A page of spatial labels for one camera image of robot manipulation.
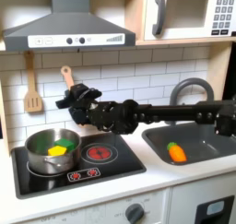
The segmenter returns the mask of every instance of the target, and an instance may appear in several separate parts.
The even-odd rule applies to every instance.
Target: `carrot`
[[[176,143],[170,143],[168,145],[168,150],[169,150],[169,154],[171,156],[171,159],[174,162],[186,162],[187,161],[187,157],[183,151],[183,149],[178,146]]]

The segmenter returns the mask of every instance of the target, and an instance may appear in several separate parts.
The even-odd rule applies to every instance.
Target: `sink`
[[[172,165],[186,165],[236,154],[236,137],[218,136],[213,125],[178,124],[149,129],[143,138],[159,155]],[[167,146],[176,142],[187,156],[187,162],[176,163],[171,160]]]

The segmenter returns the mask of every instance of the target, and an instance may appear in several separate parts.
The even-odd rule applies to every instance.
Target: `range hood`
[[[134,46],[136,35],[89,13],[89,0],[52,0],[52,14],[4,30],[7,51]]]

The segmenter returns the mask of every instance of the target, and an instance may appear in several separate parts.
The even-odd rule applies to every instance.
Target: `microwave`
[[[145,40],[236,36],[235,0],[147,0]]]

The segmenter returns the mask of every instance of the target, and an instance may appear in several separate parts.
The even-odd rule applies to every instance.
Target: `electric stove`
[[[13,149],[17,198],[47,195],[146,171],[124,140],[112,133],[82,137],[81,147],[81,158],[76,167],[53,176],[31,170],[24,147]]]

